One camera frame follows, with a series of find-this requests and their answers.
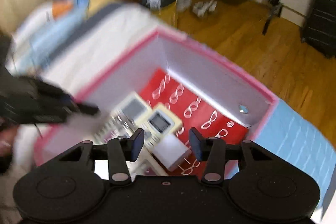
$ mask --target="screw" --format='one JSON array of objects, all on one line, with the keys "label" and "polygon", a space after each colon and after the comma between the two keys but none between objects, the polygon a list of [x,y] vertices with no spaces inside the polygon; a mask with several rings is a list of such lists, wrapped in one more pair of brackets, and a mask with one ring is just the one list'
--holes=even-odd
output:
[{"label": "screw", "polygon": [[129,176],[125,173],[115,173],[114,175],[112,175],[112,179],[114,181],[125,181],[129,178]]},{"label": "screw", "polygon": [[207,181],[215,182],[221,179],[221,175],[217,173],[208,173],[204,176]]}]

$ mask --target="blue surface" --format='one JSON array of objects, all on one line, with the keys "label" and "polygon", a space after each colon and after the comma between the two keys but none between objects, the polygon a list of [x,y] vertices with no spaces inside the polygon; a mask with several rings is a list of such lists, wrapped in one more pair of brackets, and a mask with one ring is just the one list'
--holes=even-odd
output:
[{"label": "blue surface", "polygon": [[[321,192],[318,207],[322,205],[335,168],[336,153],[316,127],[280,100],[254,142],[313,177]],[[228,178],[237,172],[238,166]]]}]

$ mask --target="blue cloth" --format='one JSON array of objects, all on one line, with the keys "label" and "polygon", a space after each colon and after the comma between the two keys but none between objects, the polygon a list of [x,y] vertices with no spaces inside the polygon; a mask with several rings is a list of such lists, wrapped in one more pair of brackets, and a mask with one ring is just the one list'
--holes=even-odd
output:
[{"label": "blue cloth", "polygon": [[[322,205],[335,168],[336,153],[316,127],[280,100],[254,142],[310,175],[320,187],[318,207]],[[238,166],[228,178],[237,172]]]},{"label": "blue cloth", "polygon": [[32,67],[45,68],[49,56],[73,33],[85,19],[90,0],[72,0],[73,9],[65,16],[45,24],[30,38],[30,49],[17,66],[20,73]]}]

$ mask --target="red mat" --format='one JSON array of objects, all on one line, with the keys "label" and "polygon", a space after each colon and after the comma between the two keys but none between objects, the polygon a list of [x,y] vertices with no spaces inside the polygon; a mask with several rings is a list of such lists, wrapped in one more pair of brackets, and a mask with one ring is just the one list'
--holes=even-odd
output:
[{"label": "red mat", "polygon": [[[190,147],[188,134],[192,127],[195,127],[206,138],[221,137],[227,144],[240,143],[248,131],[247,128],[222,115],[161,69],[154,73],[148,85],[139,95],[152,108],[157,103],[165,104],[182,120],[184,130],[177,132],[176,136],[187,147]],[[206,162],[199,163],[191,155],[180,165],[180,168],[174,172],[168,170],[166,172],[172,176],[197,175],[200,178],[205,165]]]}]

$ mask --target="black cabinet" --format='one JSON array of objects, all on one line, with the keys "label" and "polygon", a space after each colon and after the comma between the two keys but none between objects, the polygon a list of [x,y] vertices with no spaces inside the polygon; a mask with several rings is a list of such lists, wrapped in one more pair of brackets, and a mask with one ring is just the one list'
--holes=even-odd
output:
[{"label": "black cabinet", "polygon": [[327,57],[336,55],[336,0],[313,0],[302,40]]}]

